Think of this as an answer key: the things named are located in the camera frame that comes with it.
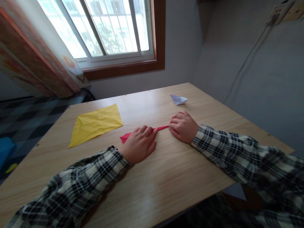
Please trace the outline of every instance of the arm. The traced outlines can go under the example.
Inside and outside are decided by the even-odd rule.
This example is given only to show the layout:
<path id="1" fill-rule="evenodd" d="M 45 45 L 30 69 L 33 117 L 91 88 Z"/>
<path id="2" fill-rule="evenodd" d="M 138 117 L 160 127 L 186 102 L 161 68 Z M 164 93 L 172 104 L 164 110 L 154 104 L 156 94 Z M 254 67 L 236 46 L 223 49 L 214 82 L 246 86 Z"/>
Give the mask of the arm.
<path id="1" fill-rule="evenodd" d="M 235 181 L 259 191 L 268 204 L 281 202 L 287 211 L 302 211 L 302 204 L 297 203 L 304 198 L 302 159 L 261 146 L 249 136 L 198 126 L 186 112 L 171 121 L 168 126 L 176 138 L 191 143 Z"/>
<path id="2" fill-rule="evenodd" d="M 157 129 L 151 133 L 152 129 L 136 128 L 119 151 L 108 147 L 55 175 L 37 198 L 16 212 L 7 227 L 80 227 L 110 184 L 155 150 Z"/>

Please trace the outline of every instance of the hand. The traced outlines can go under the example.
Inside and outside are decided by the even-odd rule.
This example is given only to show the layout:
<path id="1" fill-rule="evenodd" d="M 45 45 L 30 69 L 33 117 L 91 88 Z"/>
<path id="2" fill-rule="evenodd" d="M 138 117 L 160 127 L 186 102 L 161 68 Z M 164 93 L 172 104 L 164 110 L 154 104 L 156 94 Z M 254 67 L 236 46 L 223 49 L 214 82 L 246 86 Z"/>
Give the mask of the hand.
<path id="1" fill-rule="evenodd" d="M 158 129 L 151 133 L 152 130 L 146 125 L 136 128 L 118 150 L 130 164 L 141 162 L 155 150 L 157 142 L 154 140 Z"/>
<path id="2" fill-rule="evenodd" d="M 191 143 L 199 130 L 199 125 L 195 120 L 189 113 L 183 111 L 179 111 L 171 118 L 168 127 L 175 138 L 185 143 Z"/>

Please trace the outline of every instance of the white wall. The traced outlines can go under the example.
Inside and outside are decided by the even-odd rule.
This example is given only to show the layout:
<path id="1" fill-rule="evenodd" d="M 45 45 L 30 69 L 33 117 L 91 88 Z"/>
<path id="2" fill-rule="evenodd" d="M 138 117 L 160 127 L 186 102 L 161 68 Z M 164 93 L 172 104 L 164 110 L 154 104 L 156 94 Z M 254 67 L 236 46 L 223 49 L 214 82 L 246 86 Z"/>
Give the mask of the white wall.
<path id="1" fill-rule="evenodd" d="M 193 84 L 223 102 L 278 0 L 221 0 Z M 304 157 L 304 21 L 275 26 L 226 105 Z"/>
<path id="2" fill-rule="evenodd" d="M 0 101 L 27 96 L 31 95 L 0 72 Z"/>
<path id="3" fill-rule="evenodd" d="M 202 49 L 196 0 L 166 0 L 165 70 L 90 81 L 97 99 L 191 82 Z"/>

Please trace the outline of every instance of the shirt sleeve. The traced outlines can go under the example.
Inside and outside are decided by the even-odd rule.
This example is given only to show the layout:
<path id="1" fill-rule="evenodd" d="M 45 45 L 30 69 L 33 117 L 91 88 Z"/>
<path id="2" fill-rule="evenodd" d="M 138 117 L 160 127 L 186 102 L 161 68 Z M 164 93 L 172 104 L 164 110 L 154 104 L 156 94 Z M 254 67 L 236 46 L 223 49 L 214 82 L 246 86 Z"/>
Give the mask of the shirt sleeve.
<path id="1" fill-rule="evenodd" d="M 55 175 L 7 227 L 80 227 L 87 211 L 129 166 L 114 146 L 82 159 Z"/>
<path id="2" fill-rule="evenodd" d="M 304 161 L 249 136 L 201 125 L 192 146 L 235 181 L 257 190 L 269 205 L 304 212 Z"/>

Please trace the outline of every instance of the yellow paper on floor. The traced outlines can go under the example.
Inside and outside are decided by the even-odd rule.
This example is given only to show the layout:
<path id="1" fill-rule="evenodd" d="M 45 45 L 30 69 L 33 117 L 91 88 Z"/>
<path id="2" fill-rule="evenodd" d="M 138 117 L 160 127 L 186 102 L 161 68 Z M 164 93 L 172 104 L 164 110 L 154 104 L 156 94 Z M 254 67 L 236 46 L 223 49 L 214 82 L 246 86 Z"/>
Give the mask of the yellow paper on floor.
<path id="1" fill-rule="evenodd" d="M 117 104 L 77 116 L 69 148 L 123 126 Z"/>

